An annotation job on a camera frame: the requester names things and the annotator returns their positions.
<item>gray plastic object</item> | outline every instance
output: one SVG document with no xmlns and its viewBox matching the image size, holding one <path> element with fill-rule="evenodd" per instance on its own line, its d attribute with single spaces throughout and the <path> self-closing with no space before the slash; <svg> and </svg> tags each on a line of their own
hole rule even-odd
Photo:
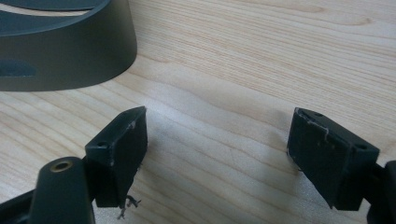
<svg viewBox="0 0 396 224">
<path fill-rule="evenodd" d="M 134 62 L 136 37 L 128 0 L 91 0 L 85 5 L 0 0 L 8 2 L 40 10 L 89 11 L 66 17 L 0 11 L 0 91 L 87 87 L 116 77 Z"/>
</svg>

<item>wooden table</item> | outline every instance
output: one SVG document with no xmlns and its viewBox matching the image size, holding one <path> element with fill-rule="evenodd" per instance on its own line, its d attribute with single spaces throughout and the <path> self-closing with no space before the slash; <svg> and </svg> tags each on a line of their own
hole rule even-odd
<svg viewBox="0 0 396 224">
<path fill-rule="evenodd" d="M 130 2 L 138 55 L 71 91 L 0 92 L 0 202 L 84 146 L 121 111 L 148 109 L 131 193 L 97 223 L 365 223 L 331 210 L 286 155 L 294 107 L 316 110 L 396 160 L 392 0 Z"/>
</svg>

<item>wood grain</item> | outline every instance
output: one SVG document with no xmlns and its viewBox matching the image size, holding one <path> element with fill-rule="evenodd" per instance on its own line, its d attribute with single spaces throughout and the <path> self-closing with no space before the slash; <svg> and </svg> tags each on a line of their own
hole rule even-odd
<svg viewBox="0 0 396 224">
<path fill-rule="evenodd" d="M 286 156 L 295 106 L 396 160 L 396 3 L 130 2 L 133 66 L 71 91 L 0 92 L 0 202 L 83 147 L 121 111 L 148 108 L 148 155 L 131 193 L 98 223 L 365 223 L 331 210 Z"/>
</svg>

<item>light wood tabletop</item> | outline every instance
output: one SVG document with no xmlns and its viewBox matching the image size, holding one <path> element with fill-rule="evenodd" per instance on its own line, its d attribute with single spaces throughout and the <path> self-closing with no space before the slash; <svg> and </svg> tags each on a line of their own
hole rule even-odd
<svg viewBox="0 0 396 224">
<path fill-rule="evenodd" d="M 366 223 L 330 209 L 286 154 L 294 107 L 318 111 L 396 160 L 393 0 L 132 0 L 138 54 L 70 91 L 0 92 L 0 202 L 47 162 L 84 157 L 120 112 L 147 109 L 148 154 L 97 223 Z"/>
</svg>

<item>wooden surface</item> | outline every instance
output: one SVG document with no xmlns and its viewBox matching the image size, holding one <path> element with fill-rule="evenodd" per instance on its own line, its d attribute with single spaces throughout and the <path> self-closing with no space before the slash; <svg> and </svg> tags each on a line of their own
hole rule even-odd
<svg viewBox="0 0 396 224">
<path fill-rule="evenodd" d="M 365 223 L 329 209 L 286 155 L 295 106 L 396 160 L 393 0 L 130 2 L 128 71 L 101 85 L 0 92 L 0 202 L 84 146 L 121 111 L 148 109 L 148 154 L 131 193 L 97 223 Z"/>
</svg>

